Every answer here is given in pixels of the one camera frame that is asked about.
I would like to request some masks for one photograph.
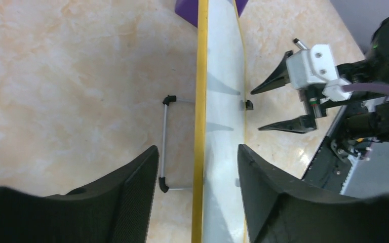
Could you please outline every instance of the yellow edge strip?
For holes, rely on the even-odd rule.
[[[239,33],[241,34],[241,40],[242,40],[242,48],[244,49],[244,100],[247,100],[247,52],[245,50],[245,41],[244,41],[244,35],[242,34],[242,29],[241,29],[241,23],[239,21],[239,15],[238,15],[238,8],[236,7],[236,0],[234,0],[234,8],[235,8],[235,14],[236,14],[236,20],[238,22],[238,27],[239,27]],[[247,143],[247,140],[245,139],[245,135],[247,134],[247,111],[244,111],[244,143]],[[243,243],[248,242],[247,239],[248,236],[248,231],[247,231],[247,221],[245,220],[244,217],[244,238],[243,238]]]
[[[205,160],[206,87],[208,53],[208,0],[199,0],[198,57],[196,70],[196,110],[194,115],[193,206],[191,242],[202,242],[203,187]]]

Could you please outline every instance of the white board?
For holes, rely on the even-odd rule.
[[[244,143],[245,58],[233,0],[209,1],[203,242],[243,242],[237,150]]]

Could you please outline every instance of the purple object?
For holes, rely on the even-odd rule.
[[[248,0],[235,0],[238,15],[242,14]],[[177,0],[175,4],[175,13],[192,24],[194,27],[198,27],[198,4],[199,0]]]

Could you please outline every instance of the metal rod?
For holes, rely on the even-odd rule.
[[[303,42],[301,42],[298,38],[295,38],[295,39],[293,40],[293,43],[294,43],[297,47],[299,47],[299,49],[301,49],[301,50],[308,50],[308,47],[306,47],[305,44],[304,44]]]
[[[181,101],[181,102],[185,102],[185,103],[194,103],[195,102],[194,100],[186,100],[186,99],[181,99],[181,98],[177,98],[177,101]]]
[[[173,188],[169,188],[170,191],[182,191],[182,190],[191,190],[192,187],[173,187]]]
[[[315,118],[322,118],[321,111],[320,111],[320,106],[316,105],[313,107],[314,109],[314,116]]]
[[[168,106],[164,105],[165,112],[163,114],[163,137],[162,137],[162,162],[160,164],[160,177],[165,176],[165,152],[166,152],[166,117],[168,115]]]

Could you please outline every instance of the aluminum rod frame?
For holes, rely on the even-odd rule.
[[[176,101],[191,103],[194,104],[195,101],[176,98]],[[165,165],[166,165],[166,126],[167,126],[167,116],[168,116],[168,105],[164,104],[164,116],[163,116],[163,136],[162,136],[162,154],[161,154],[161,163],[160,163],[160,175],[159,175],[159,186],[163,193],[168,191],[180,191],[180,190],[191,190],[191,187],[169,187],[166,185],[166,176],[165,176]]]

